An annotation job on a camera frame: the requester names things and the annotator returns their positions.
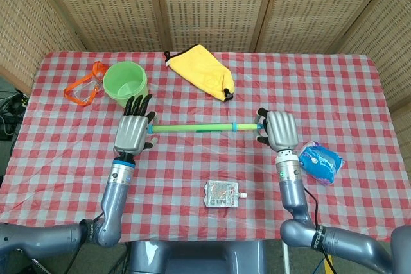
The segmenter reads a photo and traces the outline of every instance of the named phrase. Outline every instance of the gingham tablecloth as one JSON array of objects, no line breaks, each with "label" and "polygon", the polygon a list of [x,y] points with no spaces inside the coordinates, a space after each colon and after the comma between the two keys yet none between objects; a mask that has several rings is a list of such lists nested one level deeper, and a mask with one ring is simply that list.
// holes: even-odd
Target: gingham tablecloth
[{"label": "gingham tablecloth", "polygon": [[[63,89],[94,61],[141,64],[154,95],[148,110],[162,124],[251,123],[256,110],[292,112],[299,148],[310,140],[346,161],[324,187],[304,175],[319,199],[319,221],[377,239],[411,224],[411,189],[378,73],[358,55],[215,53],[236,92],[222,103],[165,66],[162,53],[52,53],[45,57],[6,177],[0,221],[51,226],[92,219],[113,154],[122,108],[100,92],[80,107]],[[163,133],[136,158],[123,215],[122,241],[137,239],[279,239],[291,217],[281,205],[275,153],[252,132]],[[248,194],[237,209],[207,209],[204,184],[234,180]],[[310,210],[314,203],[308,197]]]}]

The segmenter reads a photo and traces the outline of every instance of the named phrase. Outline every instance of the woven panel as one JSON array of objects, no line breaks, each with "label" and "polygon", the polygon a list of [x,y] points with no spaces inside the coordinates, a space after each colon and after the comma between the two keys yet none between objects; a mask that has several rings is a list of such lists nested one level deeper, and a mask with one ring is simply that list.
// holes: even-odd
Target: woven panel
[{"label": "woven panel", "polygon": [[92,51],[162,50],[152,0],[61,0]]},{"label": "woven panel", "polygon": [[411,110],[393,118],[392,122],[396,129],[397,140],[408,178],[411,180]]},{"label": "woven panel", "polygon": [[173,47],[250,51],[261,0],[166,0]]},{"label": "woven panel", "polygon": [[340,51],[374,60],[389,107],[411,95],[411,0],[375,1]]},{"label": "woven panel", "polygon": [[258,51],[325,53],[364,0],[275,0]]},{"label": "woven panel", "polygon": [[0,66],[24,92],[46,54],[85,49],[48,0],[0,0],[0,8]]}]

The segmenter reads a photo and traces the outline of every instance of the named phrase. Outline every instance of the plastic rod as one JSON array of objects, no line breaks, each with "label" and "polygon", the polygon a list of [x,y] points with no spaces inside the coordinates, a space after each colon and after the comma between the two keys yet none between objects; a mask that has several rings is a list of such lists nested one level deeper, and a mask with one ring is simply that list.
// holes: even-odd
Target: plastic rod
[{"label": "plastic rod", "polygon": [[149,133],[166,133],[166,132],[221,132],[221,131],[243,131],[243,130],[260,130],[262,124],[259,123],[227,123],[227,124],[178,124],[178,125],[151,125]]}]

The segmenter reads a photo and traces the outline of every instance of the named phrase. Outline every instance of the floor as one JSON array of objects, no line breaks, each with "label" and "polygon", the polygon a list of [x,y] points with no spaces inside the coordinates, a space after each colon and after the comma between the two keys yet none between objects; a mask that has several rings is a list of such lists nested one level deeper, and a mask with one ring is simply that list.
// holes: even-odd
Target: floor
[{"label": "floor", "polygon": [[[0,90],[11,90],[13,87],[0,78]],[[10,159],[10,141],[0,141],[0,176],[5,174],[7,163]],[[389,245],[383,243],[389,251]],[[283,256],[280,241],[266,241],[266,254],[269,268],[269,274],[284,273]],[[80,250],[70,274],[84,273],[108,273],[116,261],[124,253],[125,246],[119,244],[110,249],[100,248],[93,245],[85,245]],[[40,260],[52,274],[63,273],[69,264],[71,255],[60,255]],[[290,264],[292,274],[310,274],[313,273],[318,262],[322,259],[320,253],[311,251],[306,248],[290,249]],[[333,263],[337,273],[375,273],[362,266],[347,262],[339,258],[333,258]],[[30,260],[23,253],[12,252],[8,260],[7,274],[17,274],[24,267],[30,265]],[[323,274],[324,266],[322,265],[317,274]]]}]

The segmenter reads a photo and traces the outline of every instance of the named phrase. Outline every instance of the orange strap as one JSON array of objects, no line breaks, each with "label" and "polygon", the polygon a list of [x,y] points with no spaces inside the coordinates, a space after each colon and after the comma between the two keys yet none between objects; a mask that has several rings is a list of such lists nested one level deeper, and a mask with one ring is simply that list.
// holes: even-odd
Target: orange strap
[{"label": "orange strap", "polygon": [[[95,62],[92,65],[92,73],[90,73],[89,75],[83,77],[81,80],[76,81],[75,83],[72,83],[71,85],[67,86],[67,88],[64,89],[64,97],[66,99],[69,99],[72,102],[75,102],[81,106],[87,106],[90,105],[92,103],[92,101],[94,100],[97,92],[100,90],[101,88],[101,83],[103,82],[103,77],[104,74],[107,72],[107,69],[109,67],[103,63],[101,63],[100,61]],[[97,80],[97,84],[94,86],[94,89],[92,90],[89,99],[87,100],[87,102],[84,101],[80,101],[79,99],[70,96],[69,93],[76,88],[77,86],[79,86],[79,84],[84,83],[87,80],[90,80],[91,78],[95,77]]]}]

